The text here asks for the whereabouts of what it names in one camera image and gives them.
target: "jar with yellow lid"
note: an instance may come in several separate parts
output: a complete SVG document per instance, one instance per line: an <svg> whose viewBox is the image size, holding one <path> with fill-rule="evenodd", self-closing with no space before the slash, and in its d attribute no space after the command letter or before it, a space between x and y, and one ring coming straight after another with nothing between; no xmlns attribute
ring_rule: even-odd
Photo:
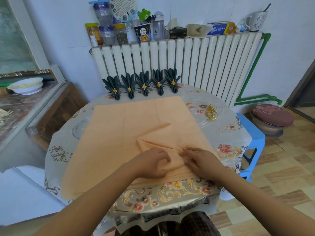
<svg viewBox="0 0 315 236"><path fill-rule="evenodd" d="M124 23L114 24L118 44L128 44L126 25Z"/></svg>
<svg viewBox="0 0 315 236"><path fill-rule="evenodd" d="M85 23L86 31L88 32L88 35L94 35L96 37L97 43L99 46L103 45L103 40L100 36L99 29L97 27L97 23Z"/></svg>

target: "yellow lid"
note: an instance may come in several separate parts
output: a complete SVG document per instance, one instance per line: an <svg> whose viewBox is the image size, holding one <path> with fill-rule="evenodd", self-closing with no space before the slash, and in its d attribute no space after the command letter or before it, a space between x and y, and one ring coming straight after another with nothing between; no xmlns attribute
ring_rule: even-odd
<svg viewBox="0 0 315 236"><path fill-rule="evenodd" d="M125 23L114 24L115 29L124 29L126 28Z"/></svg>
<svg viewBox="0 0 315 236"><path fill-rule="evenodd" d="M95 22L95 23L85 23L84 25L85 27L93 27L93 26L97 26L98 24L97 22Z"/></svg>

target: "blue plastic stool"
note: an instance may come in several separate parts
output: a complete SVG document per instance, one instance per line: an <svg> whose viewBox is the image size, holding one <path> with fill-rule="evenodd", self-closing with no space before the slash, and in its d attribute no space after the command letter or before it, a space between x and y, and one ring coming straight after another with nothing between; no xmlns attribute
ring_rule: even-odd
<svg viewBox="0 0 315 236"><path fill-rule="evenodd" d="M243 154L244 158L249 163L249 167L245 170L241 170L239 174L241 177L251 182L250 175L252 174L254 167L259 159L259 156L262 153L262 150L264 149L265 146L265 135L243 114L237 113L236 115L238 116L243 127L246 129L246 131L251 135L253 139L249 146L247 147L247 150L255 149L253 155L251 157L248 157L248 155L246 155L245 153Z"/></svg>

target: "green frog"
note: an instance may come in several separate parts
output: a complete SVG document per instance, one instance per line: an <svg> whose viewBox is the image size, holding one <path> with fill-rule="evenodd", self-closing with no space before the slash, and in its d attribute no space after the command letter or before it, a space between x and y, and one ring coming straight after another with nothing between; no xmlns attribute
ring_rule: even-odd
<svg viewBox="0 0 315 236"><path fill-rule="evenodd" d="M138 11L138 16L141 21L145 21L151 14L151 11L147 11L146 9L142 9L142 12Z"/></svg>

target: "wooden cabinet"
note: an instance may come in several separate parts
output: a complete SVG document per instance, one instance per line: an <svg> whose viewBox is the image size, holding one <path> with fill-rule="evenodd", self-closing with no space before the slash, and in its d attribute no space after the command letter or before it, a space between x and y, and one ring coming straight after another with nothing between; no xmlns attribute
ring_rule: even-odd
<svg viewBox="0 0 315 236"><path fill-rule="evenodd" d="M47 151L53 134L86 104L74 84L67 82L26 127L26 132Z"/></svg>

